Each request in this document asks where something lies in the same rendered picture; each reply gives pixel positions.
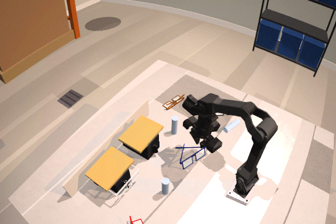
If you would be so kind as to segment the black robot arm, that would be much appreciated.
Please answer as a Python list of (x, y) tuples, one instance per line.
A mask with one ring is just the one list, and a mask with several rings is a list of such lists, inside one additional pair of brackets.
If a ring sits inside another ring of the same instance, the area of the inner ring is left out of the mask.
[[(209, 135), (220, 127), (216, 113), (237, 116), (244, 120), (247, 131), (252, 136), (253, 146), (246, 162), (238, 168), (235, 174), (237, 183), (233, 191), (245, 198), (259, 180), (257, 164), (267, 143), (278, 130), (277, 123), (265, 110), (258, 108), (252, 101), (221, 99), (213, 93), (209, 93), (199, 100), (190, 94), (183, 102), (182, 107), (193, 116), (198, 115), (199, 126), (209, 127), (213, 123)], [(262, 119), (256, 127), (253, 125), (251, 115)]]

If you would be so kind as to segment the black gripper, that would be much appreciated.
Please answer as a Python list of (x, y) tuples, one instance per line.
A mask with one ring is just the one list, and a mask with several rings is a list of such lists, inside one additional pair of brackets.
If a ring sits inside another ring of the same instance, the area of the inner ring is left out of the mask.
[(188, 130), (190, 127), (191, 131), (189, 132), (194, 139), (195, 143), (198, 145), (200, 139), (203, 139), (200, 142), (200, 148), (206, 147), (210, 153), (214, 153), (216, 150), (222, 147), (222, 142), (217, 138), (209, 135), (210, 129), (213, 126), (213, 123), (209, 127), (201, 127), (197, 123), (197, 118), (191, 116), (190, 118), (183, 121), (183, 127)]

